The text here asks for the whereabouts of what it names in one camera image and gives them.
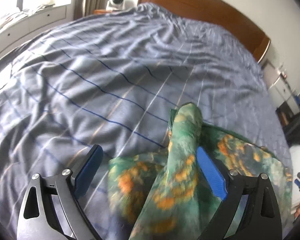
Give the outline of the white desk with drawers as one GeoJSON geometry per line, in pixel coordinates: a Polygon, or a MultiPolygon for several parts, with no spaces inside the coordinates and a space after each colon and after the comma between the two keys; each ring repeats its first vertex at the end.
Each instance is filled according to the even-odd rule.
{"type": "Polygon", "coordinates": [[[283,67],[275,67],[269,59],[262,64],[263,78],[275,108],[286,103],[293,114],[300,112],[300,103],[297,101],[297,94],[291,88],[287,73],[283,67]]]}

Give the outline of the wooden headboard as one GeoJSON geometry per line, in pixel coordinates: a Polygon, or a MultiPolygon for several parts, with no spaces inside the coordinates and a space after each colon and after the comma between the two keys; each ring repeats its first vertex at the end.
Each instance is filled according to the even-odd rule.
{"type": "Polygon", "coordinates": [[[271,40],[251,19],[222,0],[138,0],[155,3],[185,18],[220,25],[251,52],[258,63],[264,59],[271,40]]]}

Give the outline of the white window cabinet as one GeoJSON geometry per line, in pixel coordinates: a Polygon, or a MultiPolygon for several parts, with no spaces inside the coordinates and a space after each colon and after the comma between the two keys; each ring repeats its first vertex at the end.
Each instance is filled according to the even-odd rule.
{"type": "Polygon", "coordinates": [[[66,5],[41,10],[0,32],[0,58],[39,33],[67,21],[66,5]]]}

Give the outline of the black chair with jacket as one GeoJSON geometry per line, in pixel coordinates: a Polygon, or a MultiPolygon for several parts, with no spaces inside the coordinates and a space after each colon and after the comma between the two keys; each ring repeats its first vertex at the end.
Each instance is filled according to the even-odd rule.
{"type": "Polygon", "coordinates": [[[284,102],[276,109],[280,124],[289,147],[300,145],[300,112],[294,114],[289,105],[284,102]]]}

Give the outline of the blue plaid bed sheet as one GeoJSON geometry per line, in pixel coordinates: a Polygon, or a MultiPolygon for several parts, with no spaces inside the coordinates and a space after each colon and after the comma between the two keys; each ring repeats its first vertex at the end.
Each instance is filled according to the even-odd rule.
{"type": "Polygon", "coordinates": [[[169,145],[170,111],[291,157],[260,65],[222,27],[153,3],[45,31],[0,60],[0,235],[17,238],[32,175],[60,174],[103,150],[80,207],[110,239],[109,162],[169,145]]]}

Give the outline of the green floral garment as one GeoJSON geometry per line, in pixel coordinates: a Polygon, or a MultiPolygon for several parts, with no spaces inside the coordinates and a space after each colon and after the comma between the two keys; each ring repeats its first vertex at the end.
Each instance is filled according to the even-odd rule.
{"type": "Polygon", "coordinates": [[[110,239],[197,239],[221,199],[199,168],[196,151],[244,176],[266,173],[282,224],[292,201],[292,175],[277,157],[231,131],[203,123],[193,103],[170,111],[169,145],[163,150],[117,157],[109,162],[110,239]]]}

